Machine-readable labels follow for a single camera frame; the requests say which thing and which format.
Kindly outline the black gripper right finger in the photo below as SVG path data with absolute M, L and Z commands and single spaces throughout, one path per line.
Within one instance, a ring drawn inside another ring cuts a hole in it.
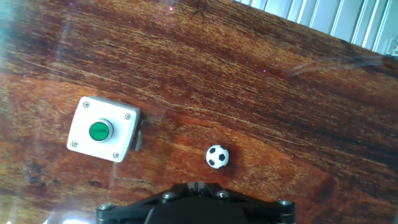
M 245 212 L 261 215 L 294 215 L 295 204 L 292 201 L 277 200 L 266 202 L 235 190 L 226 189 L 217 183 L 198 183 L 198 194 L 209 197 L 227 205 L 242 208 Z

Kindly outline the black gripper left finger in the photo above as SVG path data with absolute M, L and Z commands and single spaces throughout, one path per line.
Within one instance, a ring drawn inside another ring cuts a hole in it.
M 195 194 L 198 182 L 188 184 L 174 184 L 171 188 L 134 202 L 130 205 L 116 206 L 112 203 L 102 204 L 96 209 L 97 215 L 147 215 L 149 211 L 158 205 L 173 202 Z

